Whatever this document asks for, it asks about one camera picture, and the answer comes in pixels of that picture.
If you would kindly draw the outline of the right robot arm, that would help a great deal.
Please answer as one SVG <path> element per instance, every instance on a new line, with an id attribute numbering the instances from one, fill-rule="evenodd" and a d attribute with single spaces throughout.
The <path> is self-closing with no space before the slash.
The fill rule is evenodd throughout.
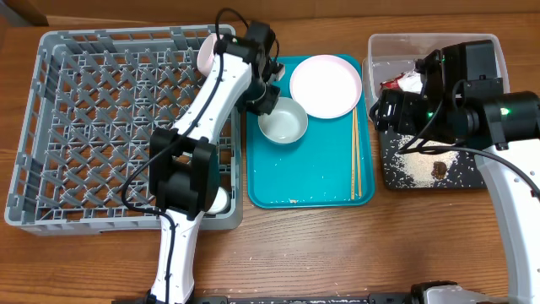
<path id="1" fill-rule="evenodd" d="M 504 303 L 539 301 L 539 97 L 507 93 L 494 43 L 468 41 L 415 63 L 418 93 L 385 89 L 370 108 L 378 131 L 410 136 L 400 155 L 473 155 L 489 190 L 509 275 Z"/>

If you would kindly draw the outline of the brown food scrap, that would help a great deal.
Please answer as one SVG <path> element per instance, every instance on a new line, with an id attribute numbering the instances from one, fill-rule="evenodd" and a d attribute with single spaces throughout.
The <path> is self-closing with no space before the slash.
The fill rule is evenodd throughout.
<path id="1" fill-rule="evenodd" d="M 446 163 L 436 161 L 433 163 L 433 170 L 431 172 L 431 175 L 437 180 L 442 180 L 446 177 L 447 170 L 448 168 Z"/>

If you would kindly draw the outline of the grey bowl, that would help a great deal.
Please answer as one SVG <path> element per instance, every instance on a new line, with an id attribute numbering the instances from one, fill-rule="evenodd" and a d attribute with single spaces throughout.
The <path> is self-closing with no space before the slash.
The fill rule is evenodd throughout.
<path id="1" fill-rule="evenodd" d="M 262 134 L 275 144 L 292 144 L 301 139 L 308 128 L 304 108 L 289 97 L 279 97 L 270 114 L 257 119 Z"/>

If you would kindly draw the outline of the white cup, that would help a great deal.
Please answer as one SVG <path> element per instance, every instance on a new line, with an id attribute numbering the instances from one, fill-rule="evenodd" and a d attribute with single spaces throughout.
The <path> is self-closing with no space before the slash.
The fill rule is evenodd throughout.
<path id="1" fill-rule="evenodd" d="M 226 210 L 230 205 L 230 197 L 225 189 L 218 188 L 214 201 L 208 209 L 208 214 L 218 214 Z"/>

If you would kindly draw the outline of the large white plate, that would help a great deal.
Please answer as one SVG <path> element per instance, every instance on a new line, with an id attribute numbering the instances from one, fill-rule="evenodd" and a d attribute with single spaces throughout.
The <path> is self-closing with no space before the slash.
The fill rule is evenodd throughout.
<path id="1" fill-rule="evenodd" d="M 294 69 L 289 91 L 309 116 L 334 119 L 356 107 L 362 95 L 362 83 L 359 72 L 345 59 L 317 55 Z"/>

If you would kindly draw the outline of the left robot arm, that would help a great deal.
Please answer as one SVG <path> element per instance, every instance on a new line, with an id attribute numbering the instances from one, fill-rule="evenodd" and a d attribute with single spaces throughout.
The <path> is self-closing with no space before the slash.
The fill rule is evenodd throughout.
<path id="1" fill-rule="evenodd" d="M 238 37 L 217 34 L 210 72 L 188 111 L 171 129 L 150 139 L 149 190 L 161 221 L 158 273 L 146 301 L 186 303 L 193 289 L 193 260 L 203 216 L 228 201 L 220 186 L 218 136 L 239 107 L 258 116 L 275 107 L 273 81 L 284 69 L 271 58 L 276 35 L 253 21 Z"/>

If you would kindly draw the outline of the red wrapper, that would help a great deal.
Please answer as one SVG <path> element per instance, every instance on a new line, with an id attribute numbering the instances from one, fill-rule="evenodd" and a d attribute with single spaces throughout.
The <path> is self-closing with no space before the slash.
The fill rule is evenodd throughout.
<path id="1" fill-rule="evenodd" d="M 405 72 L 405 73 L 401 73 L 399 74 L 398 76 L 396 76 L 394 79 L 388 79 L 386 81 L 383 81 L 380 83 L 380 87 L 382 90 L 386 90 L 386 89 L 396 89 L 396 90 L 399 90 L 399 86 L 397 84 L 397 81 L 403 76 L 403 75 L 410 75 L 410 74 L 413 74 L 413 73 L 416 73 L 416 74 L 419 74 L 415 71 L 408 71 L 408 72 Z"/>

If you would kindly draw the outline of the white napkin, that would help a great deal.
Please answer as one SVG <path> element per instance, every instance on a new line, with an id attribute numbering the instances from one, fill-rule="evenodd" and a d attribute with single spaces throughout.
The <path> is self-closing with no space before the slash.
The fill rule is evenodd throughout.
<path id="1" fill-rule="evenodd" d="M 422 88 L 424 87 L 421 75 L 416 73 L 410 75 L 403 75 L 397 81 L 397 84 L 400 90 L 416 94 L 420 94 Z"/>

